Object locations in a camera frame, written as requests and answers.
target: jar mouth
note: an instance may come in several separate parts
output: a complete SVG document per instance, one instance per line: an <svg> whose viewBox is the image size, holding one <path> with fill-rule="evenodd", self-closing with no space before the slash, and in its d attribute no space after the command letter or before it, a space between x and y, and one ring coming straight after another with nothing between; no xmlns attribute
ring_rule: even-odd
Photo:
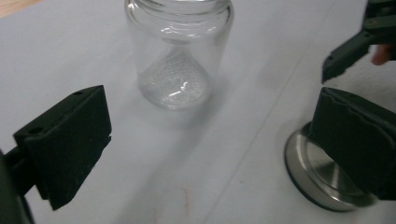
<svg viewBox="0 0 396 224"><path fill-rule="evenodd" d="M169 15L197 16L222 11L230 0L135 0L139 7Z"/></svg>

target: white table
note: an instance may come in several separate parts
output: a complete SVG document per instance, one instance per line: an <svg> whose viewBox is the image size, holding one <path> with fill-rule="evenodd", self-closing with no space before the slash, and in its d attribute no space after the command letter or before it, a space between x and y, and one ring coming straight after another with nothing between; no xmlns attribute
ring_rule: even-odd
<svg viewBox="0 0 396 224"><path fill-rule="evenodd" d="M393 202L338 214L309 202L283 162L312 119L321 65L356 34L365 0L233 0L235 21L211 101L160 109L136 88L123 1L48 0L0 20L0 148L68 94L105 85L112 141L76 198L36 223L393 223ZM396 111L396 63L363 58L329 85Z"/></svg>

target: hand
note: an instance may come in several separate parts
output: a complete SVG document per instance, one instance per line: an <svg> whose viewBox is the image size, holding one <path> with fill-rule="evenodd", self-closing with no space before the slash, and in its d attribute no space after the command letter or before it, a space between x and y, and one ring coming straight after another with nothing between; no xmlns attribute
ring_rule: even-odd
<svg viewBox="0 0 396 224"><path fill-rule="evenodd" d="M378 45L372 59L372 63L375 65L382 65L390 60L390 55L394 50L393 45Z"/></svg>

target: jar body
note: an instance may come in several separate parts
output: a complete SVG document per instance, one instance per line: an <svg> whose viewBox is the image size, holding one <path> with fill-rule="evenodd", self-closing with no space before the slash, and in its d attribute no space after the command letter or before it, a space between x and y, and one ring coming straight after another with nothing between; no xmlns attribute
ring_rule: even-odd
<svg viewBox="0 0 396 224"><path fill-rule="evenodd" d="M126 0L143 95L170 109L204 102L233 22L229 0Z"/></svg>

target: black object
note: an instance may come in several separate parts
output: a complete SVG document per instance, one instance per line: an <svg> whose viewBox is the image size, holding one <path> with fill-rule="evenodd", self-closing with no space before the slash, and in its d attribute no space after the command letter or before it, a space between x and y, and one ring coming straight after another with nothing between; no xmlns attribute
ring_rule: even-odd
<svg viewBox="0 0 396 224"><path fill-rule="evenodd" d="M323 88L309 137L356 186L396 200L396 114L355 94Z"/></svg>
<svg viewBox="0 0 396 224"><path fill-rule="evenodd" d="M369 0L361 31L335 49L323 64L322 82L338 77L368 53L370 45L396 44L396 0ZM396 51L390 58L396 59Z"/></svg>
<svg viewBox="0 0 396 224"><path fill-rule="evenodd" d="M103 86L69 95L17 131L18 146L0 154L0 189L5 189L0 190L0 223L30 223L27 206L21 206L33 185L52 209L69 203L110 142L110 133Z"/></svg>

